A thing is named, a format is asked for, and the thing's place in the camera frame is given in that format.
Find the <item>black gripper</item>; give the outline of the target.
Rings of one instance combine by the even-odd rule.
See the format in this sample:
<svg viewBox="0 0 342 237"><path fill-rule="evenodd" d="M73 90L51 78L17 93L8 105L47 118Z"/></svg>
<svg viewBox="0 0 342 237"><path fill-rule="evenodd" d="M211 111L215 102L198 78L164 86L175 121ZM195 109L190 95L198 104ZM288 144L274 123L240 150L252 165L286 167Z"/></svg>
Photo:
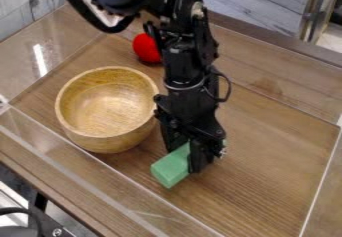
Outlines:
<svg viewBox="0 0 342 237"><path fill-rule="evenodd" d="M168 94L154 96L164 146L171 153L191 140L188 171L200 173L226 154L226 131L215 116L224 102L218 97L219 78L206 77L187 87L166 87Z"/></svg>

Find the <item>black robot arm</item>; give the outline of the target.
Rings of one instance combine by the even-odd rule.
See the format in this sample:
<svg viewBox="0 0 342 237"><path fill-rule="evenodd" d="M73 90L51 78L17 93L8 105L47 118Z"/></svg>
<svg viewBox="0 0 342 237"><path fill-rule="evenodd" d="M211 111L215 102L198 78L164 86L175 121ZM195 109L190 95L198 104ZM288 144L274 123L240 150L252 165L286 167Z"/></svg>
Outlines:
<svg viewBox="0 0 342 237"><path fill-rule="evenodd" d="M223 155L226 131L215 111L230 95L219 91L224 74L214 66L219 44L212 37L203 0L67 0L85 21L105 33L119 33L139 13L164 66L167 93L154 97L155 117L166 148L190 145L187 170L200 172Z"/></svg>

